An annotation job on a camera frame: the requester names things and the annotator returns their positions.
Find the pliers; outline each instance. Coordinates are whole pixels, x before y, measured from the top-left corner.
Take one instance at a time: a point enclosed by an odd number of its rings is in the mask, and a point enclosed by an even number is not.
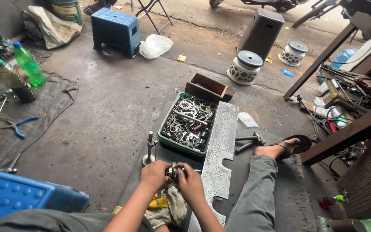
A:
[[[21,125],[21,124],[24,124],[28,121],[31,121],[31,120],[36,120],[38,119],[38,117],[30,117],[30,118],[27,118],[27,119],[24,119],[18,123],[15,123],[13,121],[9,121],[7,120],[7,123],[11,124],[9,126],[6,126],[6,127],[3,127],[3,128],[0,128],[0,129],[9,129],[9,128],[12,128],[14,131],[15,131],[15,134],[20,137],[21,139],[25,139],[25,135],[21,134],[19,131],[18,131],[18,127],[17,125]]]

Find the grey stool lid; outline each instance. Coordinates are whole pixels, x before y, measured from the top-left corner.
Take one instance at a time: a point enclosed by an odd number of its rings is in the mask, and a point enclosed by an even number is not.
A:
[[[289,46],[293,48],[294,50],[298,52],[302,52],[302,53],[306,53],[309,50],[306,45],[302,44],[301,42],[297,42],[297,41],[289,42]]]
[[[254,52],[250,51],[239,51],[237,53],[237,59],[244,65],[259,68],[264,64],[264,61],[261,57]]]

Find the oil bottle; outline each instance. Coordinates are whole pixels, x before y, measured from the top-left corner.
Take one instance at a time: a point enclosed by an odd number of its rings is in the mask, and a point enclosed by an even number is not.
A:
[[[21,78],[21,76],[14,67],[5,64],[5,62],[1,59],[0,59],[0,78],[8,85],[8,87],[12,89],[12,91],[18,96],[18,98],[23,103],[30,103],[35,101],[36,96],[27,85],[27,82],[25,82]]]

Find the brown sandal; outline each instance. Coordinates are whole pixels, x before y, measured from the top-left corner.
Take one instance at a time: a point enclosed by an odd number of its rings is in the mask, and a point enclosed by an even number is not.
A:
[[[297,142],[295,144],[284,142],[284,140],[291,140],[291,139],[299,139],[300,142]],[[293,154],[299,154],[303,153],[307,150],[309,150],[312,147],[312,140],[310,137],[302,134],[296,134],[292,135],[290,137],[287,137],[283,139],[282,141],[272,144],[272,145],[279,145],[286,149],[286,152],[279,156],[279,159],[286,159],[289,158]]]

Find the blue plastic stool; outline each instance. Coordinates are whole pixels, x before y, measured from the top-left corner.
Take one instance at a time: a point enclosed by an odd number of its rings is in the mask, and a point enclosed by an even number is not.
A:
[[[134,58],[140,43],[138,19],[135,16],[102,8],[91,15],[94,49],[101,50],[101,44],[122,48],[124,56]]]
[[[32,208],[83,213],[89,200],[87,194],[72,187],[0,172],[0,218]]]

